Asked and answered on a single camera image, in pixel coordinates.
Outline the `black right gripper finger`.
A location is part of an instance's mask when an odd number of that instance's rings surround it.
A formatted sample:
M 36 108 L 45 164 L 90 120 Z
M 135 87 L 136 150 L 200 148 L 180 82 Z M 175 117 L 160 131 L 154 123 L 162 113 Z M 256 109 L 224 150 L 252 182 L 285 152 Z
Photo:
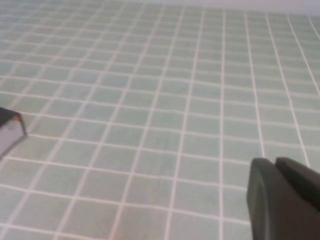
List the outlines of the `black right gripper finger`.
M 254 158 L 246 202 L 254 240 L 320 238 L 320 174 L 293 159 Z

